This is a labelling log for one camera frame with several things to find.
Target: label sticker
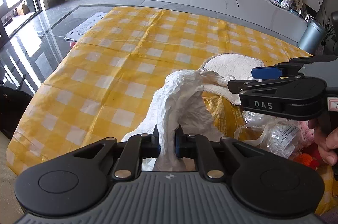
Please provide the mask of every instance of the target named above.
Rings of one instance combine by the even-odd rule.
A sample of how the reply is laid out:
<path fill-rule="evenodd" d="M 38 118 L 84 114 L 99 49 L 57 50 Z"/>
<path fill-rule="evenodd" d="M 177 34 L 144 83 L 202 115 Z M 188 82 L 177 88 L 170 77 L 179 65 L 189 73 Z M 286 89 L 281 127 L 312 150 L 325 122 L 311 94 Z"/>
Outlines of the label sticker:
<path fill-rule="evenodd" d="M 286 147 L 292 139 L 295 138 L 296 134 L 299 132 L 299 129 L 295 125 L 290 125 L 277 139 L 278 143 L 283 147 Z"/>
<path fill-rule="evenodd" d="M 327 109 L 329 111 L 338 111 L 338 97 L 327 98 Z"/>

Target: pink knitted item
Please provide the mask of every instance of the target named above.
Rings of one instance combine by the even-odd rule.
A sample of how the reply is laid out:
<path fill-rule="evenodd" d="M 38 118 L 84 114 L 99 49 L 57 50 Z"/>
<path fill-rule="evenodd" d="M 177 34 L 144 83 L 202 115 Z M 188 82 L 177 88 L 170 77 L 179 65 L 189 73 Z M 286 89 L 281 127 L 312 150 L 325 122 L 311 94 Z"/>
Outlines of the pink knitted item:
<path fill-rule="evenodd" d="M 303 147 L 308 147 L 315 141 L 314 129 L 309 129 L 308 123 L 309 121 L 298 121 L 301 135 L 300 144 Z"/>

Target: stack of papers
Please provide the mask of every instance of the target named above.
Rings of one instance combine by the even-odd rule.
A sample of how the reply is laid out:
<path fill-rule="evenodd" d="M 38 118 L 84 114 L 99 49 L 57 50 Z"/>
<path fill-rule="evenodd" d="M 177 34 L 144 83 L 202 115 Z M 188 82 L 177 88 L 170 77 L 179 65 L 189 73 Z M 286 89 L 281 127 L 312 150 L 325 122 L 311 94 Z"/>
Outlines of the stack of papers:
<path fill-rule="evenodd" d="M 77 26 L 65 36 L 65 41 L 79 41 L 82 36 L 85 35 L 92 27 L 95 26 L 102 18 L 107 14 L 104 12 L 97 12 L 92 17 L 88 18 L 85 22 Z"/>

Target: circular knob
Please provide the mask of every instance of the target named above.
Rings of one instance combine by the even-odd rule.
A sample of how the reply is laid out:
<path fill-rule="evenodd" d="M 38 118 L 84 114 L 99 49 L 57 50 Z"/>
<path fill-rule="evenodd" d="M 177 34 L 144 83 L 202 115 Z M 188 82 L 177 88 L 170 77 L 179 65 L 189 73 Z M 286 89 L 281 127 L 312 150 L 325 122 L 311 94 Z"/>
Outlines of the circular knob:
<path fill-rule="evenodd" d="M 79 183 L 77 176 L 67 171 L 53 171 L 39 179 L 41 189 L 52 194 L 61 194 L 72 190 Z"/>

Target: gray textured grip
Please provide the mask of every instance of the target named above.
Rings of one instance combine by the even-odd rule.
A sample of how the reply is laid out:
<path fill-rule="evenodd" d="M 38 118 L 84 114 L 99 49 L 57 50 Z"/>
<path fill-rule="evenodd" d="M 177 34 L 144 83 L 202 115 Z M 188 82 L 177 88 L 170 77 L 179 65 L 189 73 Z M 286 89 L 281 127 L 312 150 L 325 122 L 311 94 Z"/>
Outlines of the gray textured grip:
<path fill-rule="evenodd" d="M 24 215 L 18 224 L 319 224 L 314 214 L 294 220 L 265 218 L 240 205 L 224 184 L 196 172 L 142 172 L 117 183 L 95 208 L 73 217 L 45 219 Z"/>

